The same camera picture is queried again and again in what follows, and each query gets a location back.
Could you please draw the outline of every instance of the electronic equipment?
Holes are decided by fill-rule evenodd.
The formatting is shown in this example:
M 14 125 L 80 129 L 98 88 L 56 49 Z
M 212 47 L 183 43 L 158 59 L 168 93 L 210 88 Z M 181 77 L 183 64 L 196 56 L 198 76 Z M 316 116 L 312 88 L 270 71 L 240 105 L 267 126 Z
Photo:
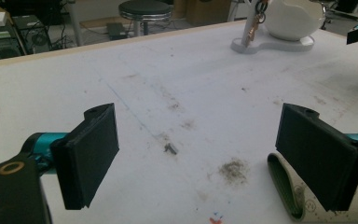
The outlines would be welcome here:
M 51 223 L 40 176 L 57 173 L 68 210 L 89 207 L 118 153 L 114 104 L 84 112 L 70 133 L 34 133 L 0 163 L 0 223 Z
M 10 22 L 7 22 L 5 26 L 0 27 L 0 59 L 21 55 L 23 52 L 19 40 Z
M 124 26 L 121 22 L 107 23 L 106 27 L 110 40 L 127 38 L 126 31 L 124 30 Z
M 28 54 L 50 51 L 48 31 L 35 15 L 12 17 L 12 19 Z
M 36 15 L 46 26 L 62 24 L 61 0 L 0 0 L 10 16 Z

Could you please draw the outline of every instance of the floor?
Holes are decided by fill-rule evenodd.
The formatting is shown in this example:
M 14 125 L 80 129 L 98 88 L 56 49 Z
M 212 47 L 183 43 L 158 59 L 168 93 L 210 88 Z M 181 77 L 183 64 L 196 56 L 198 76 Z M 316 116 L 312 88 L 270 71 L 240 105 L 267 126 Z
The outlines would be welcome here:
M 336 12 L 327 12 L 327 18 L 331 20 L 330 23 L 325 25 L 325 30 L 338 34 L 347 36 L 348 31 L 354 26 L 358 25 L 358 19 L 350 17 L 347 15 L 339 14 Z M 56 48 L 74 48 L 76 47 L 75 35 L 72 29 L 71 21 L 69 16 L 62 16 L 64 20 L 64 25 L 51 26 L 49 28 L 49 37 L 51 42 L 55 45 Z M 124 24 L 126 31 L 129 33 L 129 36 L 133 35 L 133 25 Z M 174 30 L 181 30 L 192 28 L 193 26 L 189 24 L 185 18 L 175 19 L 171 21 L 158 21 L 149 26 L 150 34 L 157 34 L 163 32 L 169 32 Z M 102 27 L 83 27 L 83 38 L 84 45 L 92 45 L 111 41 L 109 39 L 107 30 L 105 26 Z

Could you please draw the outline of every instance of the stool seat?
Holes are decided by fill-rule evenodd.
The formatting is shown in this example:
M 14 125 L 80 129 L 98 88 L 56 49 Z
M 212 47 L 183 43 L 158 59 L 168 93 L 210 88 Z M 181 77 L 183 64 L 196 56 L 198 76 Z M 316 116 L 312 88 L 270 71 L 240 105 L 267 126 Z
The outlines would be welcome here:
M 120 15 L 135 21 L 163 21 L 170 18 L 172 12 L 168 4 L 155 0 L 132 0 L 118 6 Z

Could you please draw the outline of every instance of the dirt stain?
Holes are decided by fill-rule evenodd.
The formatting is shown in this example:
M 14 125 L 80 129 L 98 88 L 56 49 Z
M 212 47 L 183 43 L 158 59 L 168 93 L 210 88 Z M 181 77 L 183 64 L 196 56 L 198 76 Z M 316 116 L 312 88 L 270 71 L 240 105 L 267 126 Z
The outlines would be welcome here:
M 225 163 L 219 169 L 219 174 L 225 178 L 229 185 L 240 185 L 247 183 L 248 172 L 248 162 L 241 161 L 238 158 L 231 159 L 230 162 Z
M 190 130 L 194 129 L 196 125 L 195 125 L 193 119 L 188 119 L 188 120 L 185 120 L 185 122 L 181 126 L 182 126 L 182 128 L 190 131 Z
M 324 101 L 323 99 L 317 97 L 317 96 L 313 96 L 313 98 L 315 98 L 316 102 L 318 102 L 318 104 L 320 105 L 325 105 L 326 101 Z

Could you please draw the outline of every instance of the white table surface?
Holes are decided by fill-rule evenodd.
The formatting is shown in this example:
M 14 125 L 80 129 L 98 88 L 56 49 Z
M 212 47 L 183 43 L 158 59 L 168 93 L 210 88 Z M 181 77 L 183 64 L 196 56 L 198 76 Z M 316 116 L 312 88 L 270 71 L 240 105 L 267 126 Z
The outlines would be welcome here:
M 0 161 L 30 134 L 70 132 L 84 110 L 113 102 L 120 151 L 90 209 L 64 210 L 57 177 L 42 177 L 54 223 L 291 223 L 267 167 L 282 103 L 358 133 L 358 44 L 317 31 L 309 52 L 242 55 L 229 46 L 243 28 L 0 66 Z M 233 158 L 243 183 L 219 173 Z

